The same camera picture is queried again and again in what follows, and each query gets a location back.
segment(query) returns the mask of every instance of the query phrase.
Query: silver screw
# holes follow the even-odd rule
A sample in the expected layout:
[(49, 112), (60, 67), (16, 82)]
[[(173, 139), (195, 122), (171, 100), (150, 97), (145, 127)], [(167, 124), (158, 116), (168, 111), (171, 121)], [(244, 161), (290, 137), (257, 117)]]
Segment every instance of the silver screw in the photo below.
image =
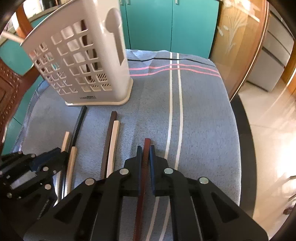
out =
[(86, 184), (87, 186), (93, 185), (93, 184), (94, 184), (94, 179), (92, 179), (92, 178), (88, 178), (88, 179), (86, 179), (86, 180), (85, 180), (85, 184)]
[(200, 178), (200, 183), (201, 184), (208, 184), (209, 183), (209, 179), (207, 179), (206, 177), (201, 177)]
[(167, 167), (163, 171), (165, 172), (165, 174), (172, 174), (174, 170), (171, 169), (171, 168), (169, 168), (169, 167)]
[(128, 174), (128, 169), (123, 168), (123, 169), (121, 169), (121, 170), (119, 171), (119, 173), (120, 173), (121, 175), (126, 175), (126, 174)]
[(46, 190), (50, 190), (52, 188), (52, 186), (50, 184), (45, 184), (44, 187), (45, 187)]

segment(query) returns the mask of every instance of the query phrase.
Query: beige plastic basket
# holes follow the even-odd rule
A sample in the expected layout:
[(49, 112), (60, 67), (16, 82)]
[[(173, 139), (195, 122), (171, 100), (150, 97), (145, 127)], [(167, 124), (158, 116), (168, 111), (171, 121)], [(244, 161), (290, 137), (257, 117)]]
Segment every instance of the beige plastic basket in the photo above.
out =
[(21, 47), (67, 105), (122, 105), (130, 97), (118, 0), (71, 0)]

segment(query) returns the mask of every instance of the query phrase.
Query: tiled floor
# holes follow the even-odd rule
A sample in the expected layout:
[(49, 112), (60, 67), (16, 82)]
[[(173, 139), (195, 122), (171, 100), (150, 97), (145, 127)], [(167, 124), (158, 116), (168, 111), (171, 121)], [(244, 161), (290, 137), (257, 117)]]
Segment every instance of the tiled floor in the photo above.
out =
[(257, 196), (253, 218), (271, 238), (287, 216), (296, 193), (296, 102), (280, 80), (271, 92), (246, 83), (239, 92), (256, 154)]

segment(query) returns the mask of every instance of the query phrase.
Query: wooden chair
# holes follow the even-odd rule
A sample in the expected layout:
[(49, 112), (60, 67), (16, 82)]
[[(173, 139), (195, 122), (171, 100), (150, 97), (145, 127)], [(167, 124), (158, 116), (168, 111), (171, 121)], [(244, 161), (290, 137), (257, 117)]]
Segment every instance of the wooden chair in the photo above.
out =
[[(16, 11), (19, 27), (17, 34), (25, 38), (32, 30), (23, 5)], [(26, 91), (36, 81), (40, 73), (32, 66), (23, 76), (15, 73), (0, 58), (0, 153), (2, 152), (8, 124), (14, 116)]]

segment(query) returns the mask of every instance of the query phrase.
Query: basket base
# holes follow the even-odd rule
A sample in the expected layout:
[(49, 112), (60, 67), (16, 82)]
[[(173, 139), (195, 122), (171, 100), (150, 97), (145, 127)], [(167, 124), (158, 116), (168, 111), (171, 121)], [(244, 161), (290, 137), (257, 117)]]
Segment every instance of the basket base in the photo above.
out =
[(122, 101), (119, 102), (103, 102), (103, 101), (98, 101), (98, 102), (81, 102), (81, 103), (68, 103), (65, 101), (67, 106), (83, 106), (83, 105), (123, 105), (126, 102), (128, 102), (130, 96), (131, 96), (131, 89), (133, 87), (133, 79), (131, 78), (130, 80), (130, 85), (128, 87), (128, 94), (126, 98)]

